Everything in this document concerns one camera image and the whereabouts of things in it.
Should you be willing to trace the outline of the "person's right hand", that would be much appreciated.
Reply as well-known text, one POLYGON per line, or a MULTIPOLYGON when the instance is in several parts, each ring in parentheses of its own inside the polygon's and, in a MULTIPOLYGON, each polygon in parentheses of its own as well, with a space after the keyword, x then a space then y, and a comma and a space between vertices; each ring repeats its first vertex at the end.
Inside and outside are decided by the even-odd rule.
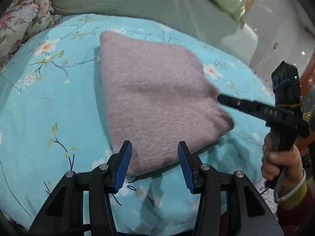
POLYGON ((286 168, 286 173, 281 184, 282 190, 292 190, 301 182, 304 176, 301 155, 298 148, 293 145, 289 151, 274 151, 273 140, 270 134, 264 139, 265 150, 262 158, 262 176, 273 180, 280 174, 280 167, 286 168))

